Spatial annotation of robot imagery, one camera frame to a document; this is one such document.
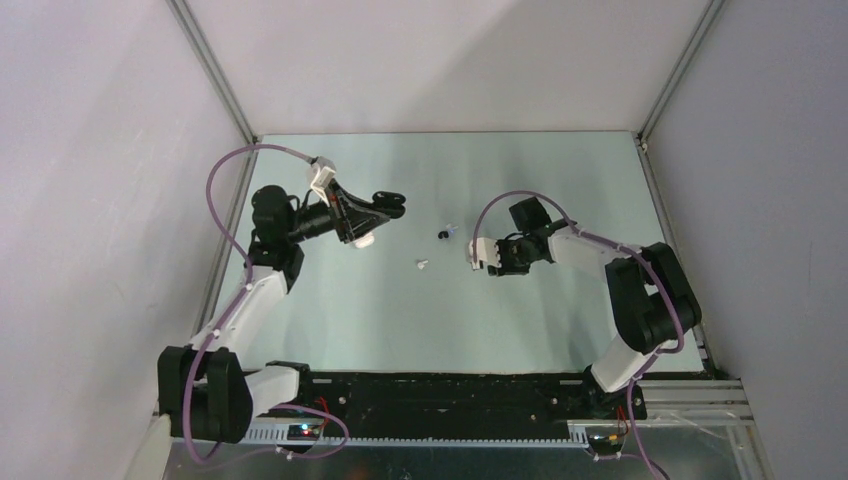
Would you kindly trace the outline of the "black earbud charging case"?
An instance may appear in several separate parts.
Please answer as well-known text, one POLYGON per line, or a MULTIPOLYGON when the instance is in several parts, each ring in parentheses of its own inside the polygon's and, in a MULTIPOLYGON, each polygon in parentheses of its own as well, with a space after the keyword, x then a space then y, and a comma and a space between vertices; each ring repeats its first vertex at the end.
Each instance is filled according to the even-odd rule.
POLYGON ((391 207, 390 208, 399 208, 400 206, 405 207, 406 197, 400 193, 389 192, 391 195, 391 207))

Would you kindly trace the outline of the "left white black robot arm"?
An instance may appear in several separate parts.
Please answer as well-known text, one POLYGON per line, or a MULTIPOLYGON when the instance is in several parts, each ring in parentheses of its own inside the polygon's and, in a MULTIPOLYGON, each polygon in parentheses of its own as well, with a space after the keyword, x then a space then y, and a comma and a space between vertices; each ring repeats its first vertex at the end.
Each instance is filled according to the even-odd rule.
POLYGON ((279 405, 292 416, 311 412, 316 390, 303 381, 307 365, 272 361, 247 372, 240 357, 293 290, 305 259, 303 242, 333 233, 340 242, 360 247, 371 242, 375 229, 406 212, 400 193, 378 191, 364 200, 337 181, 330 182, 324 200, 306 205, 293 200, 277 185, 253 194, 241 285, 187 345, 160 354, 158 406, 173 437, 236 444, 254 418, 279 405))

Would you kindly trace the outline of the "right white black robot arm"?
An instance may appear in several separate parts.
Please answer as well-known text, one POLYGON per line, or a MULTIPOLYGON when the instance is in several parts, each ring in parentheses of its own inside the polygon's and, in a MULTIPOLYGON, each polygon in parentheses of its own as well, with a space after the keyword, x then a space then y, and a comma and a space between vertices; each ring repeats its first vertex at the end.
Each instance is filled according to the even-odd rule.
POLYGON ((537 262, 571 267, 607 288, 615 335, 587 369, 585 411, 606 418, 622 403, 620 390, 664 355, 682 351, 702 310, 674 250, 666 243, 638 246, 593 233, 550 198, 519 191, 509 213, 512 234, 493 239, 477 222, 466 248, 475 270, 493 277, 526 275, 537 262))

